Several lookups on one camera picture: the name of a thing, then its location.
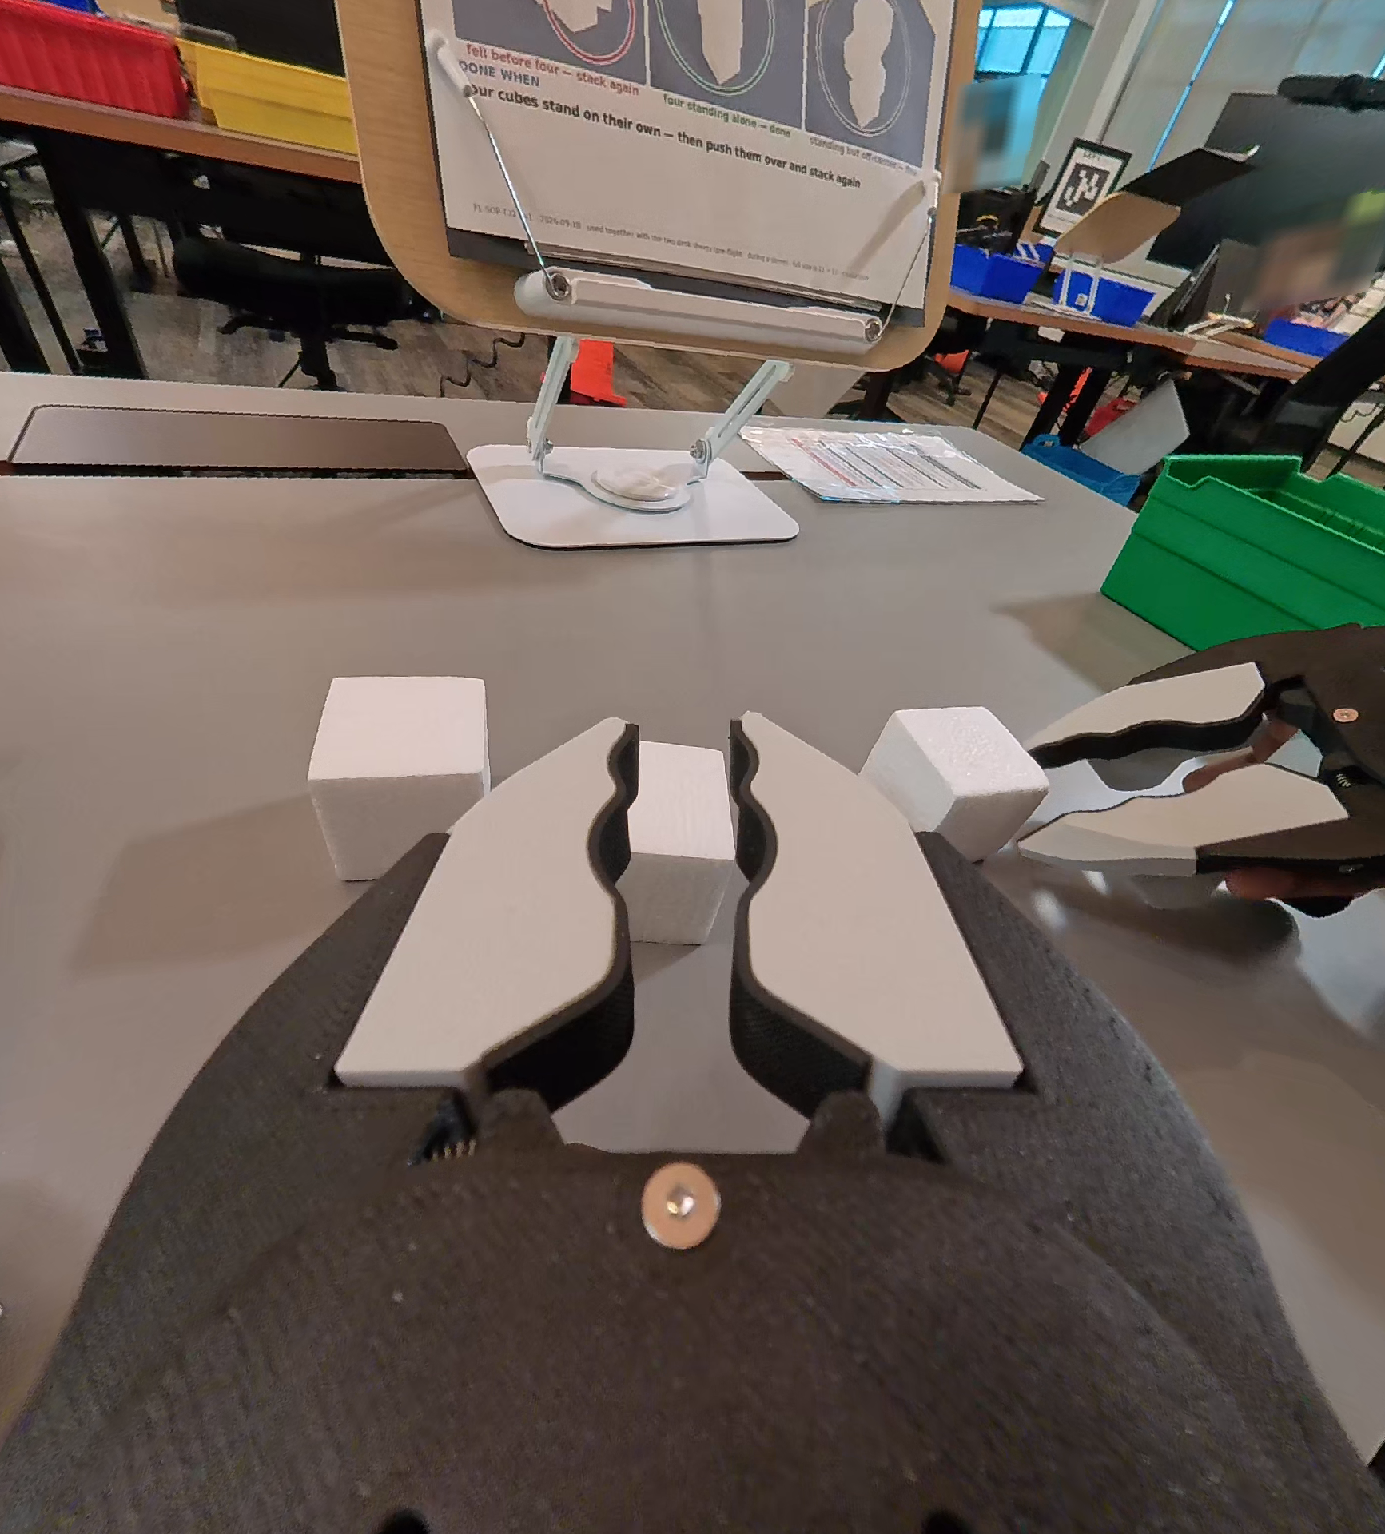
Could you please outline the grey desk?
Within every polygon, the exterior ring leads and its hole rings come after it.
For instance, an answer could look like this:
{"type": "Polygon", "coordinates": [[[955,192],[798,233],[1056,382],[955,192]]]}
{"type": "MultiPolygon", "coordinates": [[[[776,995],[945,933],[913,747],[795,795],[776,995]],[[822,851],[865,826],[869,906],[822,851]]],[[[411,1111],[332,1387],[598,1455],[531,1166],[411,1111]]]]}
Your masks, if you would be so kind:
{"type": "MultiPolygon", "coordinates": [[[[860,770],[891,713],[1019,737],[1183,649],[1101,596],[1133,514],[945,431],[1031,506],[773,496],[773,548],[550,552],[454,479],[0,479],[0,1443],[168,1111],[354,899],[307,795],[335,677],[486,683],[498,780],[602,719],[761,713],[860,770]]],[[[1385,1438],[1385,895],[1153,912],[985,865],[1213,1143],[1321,1391],[1385,1438]]]]}

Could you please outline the black monitor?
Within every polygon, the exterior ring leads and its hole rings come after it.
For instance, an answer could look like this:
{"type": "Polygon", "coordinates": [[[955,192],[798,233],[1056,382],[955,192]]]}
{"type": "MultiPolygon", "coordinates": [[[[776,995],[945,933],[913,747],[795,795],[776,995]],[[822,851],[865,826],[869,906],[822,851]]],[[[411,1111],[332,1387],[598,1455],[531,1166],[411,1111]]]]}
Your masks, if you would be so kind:
{"type": "Polygon", "coordinates": [[[1333,222],[1359,195],[1385,195],[1385,107],[1230,96],[1202,145],[1253,150],[1253,171],[1188,201],[1149,248],[1151,261],[1191,269],[1222,240],[1261,248],[1291,227],[1333,222]]]}

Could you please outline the blue plastic bin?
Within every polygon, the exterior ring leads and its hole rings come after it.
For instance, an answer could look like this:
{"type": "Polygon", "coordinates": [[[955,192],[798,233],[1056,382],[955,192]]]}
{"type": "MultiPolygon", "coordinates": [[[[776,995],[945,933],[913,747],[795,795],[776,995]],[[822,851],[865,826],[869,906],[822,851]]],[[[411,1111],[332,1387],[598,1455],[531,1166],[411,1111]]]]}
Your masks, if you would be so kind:
{"type": "Polygon", "coordinates": [[[953,249],[953,292],[1002,305],[1026,305],[1038,278],[1048,275],[1041,249],[1033,255],[1005,255],[959,242],[953,249]]]}
{"type": "Polygon", "coordinates": [[[1133,329],[1158,305],[1158,295],[1145,286],[1133,286],[1112,271],[1062,269],[1054,278],[1054,305],[1062,313],[1087,315],[1097,321],[1133,329]]]}

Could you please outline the green plastic bin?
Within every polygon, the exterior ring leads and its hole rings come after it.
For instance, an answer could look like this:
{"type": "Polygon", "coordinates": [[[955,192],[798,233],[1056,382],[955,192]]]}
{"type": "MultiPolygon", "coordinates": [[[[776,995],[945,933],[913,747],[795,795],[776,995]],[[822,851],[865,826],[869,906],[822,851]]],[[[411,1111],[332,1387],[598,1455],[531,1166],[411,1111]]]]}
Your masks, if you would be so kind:
{"type": "Polygon", "coordinates": [[[1103,598],[1186,649],[1385,627],[1385,491],[1292,455],[1169,455],[1103,598]]]}

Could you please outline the person's right hand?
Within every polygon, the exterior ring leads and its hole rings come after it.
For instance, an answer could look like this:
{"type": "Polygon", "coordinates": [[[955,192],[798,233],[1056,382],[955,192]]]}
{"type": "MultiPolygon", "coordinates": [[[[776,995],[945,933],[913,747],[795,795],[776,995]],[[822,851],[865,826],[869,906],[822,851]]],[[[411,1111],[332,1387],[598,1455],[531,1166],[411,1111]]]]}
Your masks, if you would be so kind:
{"type": "Polygon", "coordinates": [[[1234,871],[1223,876],[1223,890],[1247,902],[1343,912],[1359,895],[1385,891],[1385,873],[1234,871]]]}

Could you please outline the laminated paper sheet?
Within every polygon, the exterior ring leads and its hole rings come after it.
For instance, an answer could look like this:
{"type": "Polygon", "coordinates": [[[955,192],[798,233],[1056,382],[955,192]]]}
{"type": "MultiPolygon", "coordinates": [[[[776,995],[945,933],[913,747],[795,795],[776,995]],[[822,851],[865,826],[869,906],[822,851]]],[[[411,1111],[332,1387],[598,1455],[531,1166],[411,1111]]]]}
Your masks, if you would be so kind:
{"type": "Polygon", "coordinates": [[[1044,500],[936,434],[743,426],[740,441],[805,494],[837,506],[1033,506],[1044,500]]]}

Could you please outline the brown cardboard box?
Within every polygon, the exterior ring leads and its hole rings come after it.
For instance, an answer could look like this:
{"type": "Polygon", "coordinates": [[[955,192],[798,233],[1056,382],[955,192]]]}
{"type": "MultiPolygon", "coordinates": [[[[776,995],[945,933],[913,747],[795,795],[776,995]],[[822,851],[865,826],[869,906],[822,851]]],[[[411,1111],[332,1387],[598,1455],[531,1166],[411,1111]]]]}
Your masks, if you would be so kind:
{"type": "Polygon", "coordinates": [[[1137,248],[1164,233],[1188,201],[1247,176],[1255,154],[1258,145],[1239,152],[1197,145],[1166,165],[1158,165],[1123,191],[1103,195],[1087,215],[1058,233],[1054,252],[1058,260],[1090,261],[1129,260],[1137,248]]]}

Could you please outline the black office chair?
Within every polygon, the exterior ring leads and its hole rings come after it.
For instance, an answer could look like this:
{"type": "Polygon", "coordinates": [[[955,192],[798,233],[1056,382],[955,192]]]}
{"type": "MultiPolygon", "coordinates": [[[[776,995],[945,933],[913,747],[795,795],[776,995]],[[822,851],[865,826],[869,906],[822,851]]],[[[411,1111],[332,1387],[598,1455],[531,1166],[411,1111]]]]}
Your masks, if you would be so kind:
{"type": "Polygon", "coordinates": [[[322,267],[206,238],[181,238],[170,261],[188,298],[227,310],[220,335],[256,329],[295,338],[295,368],[319,391],[342,388],[330,362],[332,340],[396,351],[385,329],[419,313],[413,292],[385,267],[322,267]]]}

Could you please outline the blue floor bin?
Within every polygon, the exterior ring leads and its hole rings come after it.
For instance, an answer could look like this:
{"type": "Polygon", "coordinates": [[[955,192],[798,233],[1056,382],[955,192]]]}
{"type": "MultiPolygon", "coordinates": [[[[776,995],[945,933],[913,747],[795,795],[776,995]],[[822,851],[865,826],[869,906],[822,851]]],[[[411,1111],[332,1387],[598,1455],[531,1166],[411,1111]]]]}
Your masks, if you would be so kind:
{"type": "Polygon", "coordinates": [[[1143,474],[1112,472],[1095,455],[1065,445],[1056,434],[1033,436],[1028,445],[1021,445],[1021,455],[1118,506],[1133,506],[1143,486],[1143,474]]]}

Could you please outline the black mesh chair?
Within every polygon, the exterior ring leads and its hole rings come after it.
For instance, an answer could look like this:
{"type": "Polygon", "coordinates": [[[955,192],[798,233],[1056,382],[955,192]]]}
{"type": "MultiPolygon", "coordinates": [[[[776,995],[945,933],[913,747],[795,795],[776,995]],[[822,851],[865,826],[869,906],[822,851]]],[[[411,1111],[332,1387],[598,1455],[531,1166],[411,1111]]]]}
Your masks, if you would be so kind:
{"type": "Polygon", "coordinates": [[[1223,453],[1292,455],[1310,472],[1349,404],[1385,377],[1385,308],[1303,374],[1270,409],[1222,426],[1223,453]]]}

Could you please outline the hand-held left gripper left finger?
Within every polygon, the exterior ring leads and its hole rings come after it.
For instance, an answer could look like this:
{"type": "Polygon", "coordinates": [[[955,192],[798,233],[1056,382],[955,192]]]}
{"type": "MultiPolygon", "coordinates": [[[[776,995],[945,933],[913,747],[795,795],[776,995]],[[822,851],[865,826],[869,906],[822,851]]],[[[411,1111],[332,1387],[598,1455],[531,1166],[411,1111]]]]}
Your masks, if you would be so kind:
{"type": "Polygon", "coordinates": [[[550,1111],[634,1044],[619,880],[638,727],[566,739],[454,826],[335,1063],[346,1087],[450,1087],[469,1112],[505,1087],[550,1111]]]}

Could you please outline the printed instruction sheet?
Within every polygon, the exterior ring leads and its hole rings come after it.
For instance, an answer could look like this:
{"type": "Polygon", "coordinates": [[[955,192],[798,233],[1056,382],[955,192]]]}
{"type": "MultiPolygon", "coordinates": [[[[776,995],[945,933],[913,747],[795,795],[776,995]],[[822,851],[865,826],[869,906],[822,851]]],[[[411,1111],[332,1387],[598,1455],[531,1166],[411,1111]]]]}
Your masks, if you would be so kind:
{"type": "Polygon", "coordinates": [[[422,4],[450,249],[906,315],[955,4],[422,4]]]}

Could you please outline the red plastic bin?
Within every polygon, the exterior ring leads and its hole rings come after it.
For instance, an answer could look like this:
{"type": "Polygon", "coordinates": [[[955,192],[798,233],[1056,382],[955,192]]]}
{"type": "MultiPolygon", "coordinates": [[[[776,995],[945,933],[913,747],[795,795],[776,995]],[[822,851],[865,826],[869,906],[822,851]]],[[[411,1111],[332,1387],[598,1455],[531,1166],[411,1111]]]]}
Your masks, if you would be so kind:
{"type": "Polygon", "coordinates": [[[190,118],[170,34],[58,4],[0,4],[0,84],[144,118],[190,118]]]}

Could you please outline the yellow plastic bin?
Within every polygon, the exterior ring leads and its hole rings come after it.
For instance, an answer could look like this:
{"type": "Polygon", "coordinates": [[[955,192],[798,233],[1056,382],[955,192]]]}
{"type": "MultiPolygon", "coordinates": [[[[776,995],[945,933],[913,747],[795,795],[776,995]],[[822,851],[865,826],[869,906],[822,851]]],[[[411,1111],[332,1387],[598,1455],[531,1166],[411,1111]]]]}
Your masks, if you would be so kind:
{"type": "Polygon", "coordinates": [[[176,51],[214,125],[356,154],[346,77],[195,42],[176,42],[176,51]]]}

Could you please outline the black and white marker sign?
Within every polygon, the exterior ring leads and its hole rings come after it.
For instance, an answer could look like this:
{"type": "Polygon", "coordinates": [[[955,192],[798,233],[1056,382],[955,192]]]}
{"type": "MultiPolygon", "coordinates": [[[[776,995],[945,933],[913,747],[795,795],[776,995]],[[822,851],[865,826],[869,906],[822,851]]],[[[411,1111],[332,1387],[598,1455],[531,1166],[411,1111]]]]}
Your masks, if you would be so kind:
{"type": "Polygon", "coordinates": [[[1107,142],[1072,140],[1038,218],[1033,240],[1056,240],[1109,195],[1129,171],[1133,152],[1107,142]]]}

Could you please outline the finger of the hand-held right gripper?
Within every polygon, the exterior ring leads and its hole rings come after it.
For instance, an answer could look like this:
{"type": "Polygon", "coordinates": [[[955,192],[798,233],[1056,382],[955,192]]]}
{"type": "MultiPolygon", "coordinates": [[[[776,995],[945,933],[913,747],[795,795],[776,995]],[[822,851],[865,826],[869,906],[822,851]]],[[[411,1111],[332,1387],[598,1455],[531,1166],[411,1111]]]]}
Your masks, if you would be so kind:
{"type": "Polygon", "coordinates": [[[1226,665],[1109,689],[1026,739],[1044,770],[1173,773],[1191,755],[1239,748],[1261,723],[1267,680],[1226,665]]]}
{"type": "Polygon", "coordinates": [[[1016,849],[1028,859],[1062,871],[1191,876],[1206,849],[1348,817],[1348,807],[1318,777],[1253,761],[1197,792],[1137,795],[1107,810],[1056,817],[1016,849]]]}

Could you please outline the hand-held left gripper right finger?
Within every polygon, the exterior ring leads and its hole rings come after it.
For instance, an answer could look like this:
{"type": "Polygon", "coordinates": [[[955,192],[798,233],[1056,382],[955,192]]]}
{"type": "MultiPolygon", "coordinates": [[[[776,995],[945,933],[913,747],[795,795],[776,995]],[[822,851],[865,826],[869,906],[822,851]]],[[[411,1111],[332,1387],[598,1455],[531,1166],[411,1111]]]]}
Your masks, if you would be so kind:
{"type": "Polygon", "coordinates": [[[1028,1063],[920,835],[872,784],[760,713],[727,727],[738,906],[727,1038],[803,1124],[862,1098],[1016,1092],[1028,1063]]]}

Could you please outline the wooden table with black legs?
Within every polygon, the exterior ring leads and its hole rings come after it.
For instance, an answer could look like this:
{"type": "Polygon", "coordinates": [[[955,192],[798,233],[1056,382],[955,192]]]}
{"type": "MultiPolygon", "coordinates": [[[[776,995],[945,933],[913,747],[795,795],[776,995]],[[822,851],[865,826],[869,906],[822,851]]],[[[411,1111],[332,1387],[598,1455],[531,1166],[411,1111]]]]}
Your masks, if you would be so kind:
{"type": "Polygon", "coordinates": [[[36,145],[118,377],[144,381],[91,212],[218,226],[291,252],[384,261],[352,152],[271,142],[0,84],[0,131],[36,145]]]}
{"type": "Polygon", "coordinates": [[[1270,409],[1318,362],[1267,344],[1255,335],[1197,338],[1153,327],[1109,327],[1087,315],[1058,315],[1033,305],[1002,305],[953,292],[940,333],[948,351],[970,351],[995,364],[1048,362],[1056,377],[1033,414],[1026,445],[1056,434],[1079,445],[1112,377],[1213,377],[1261,388],[1250,409],[1270,409]]]}

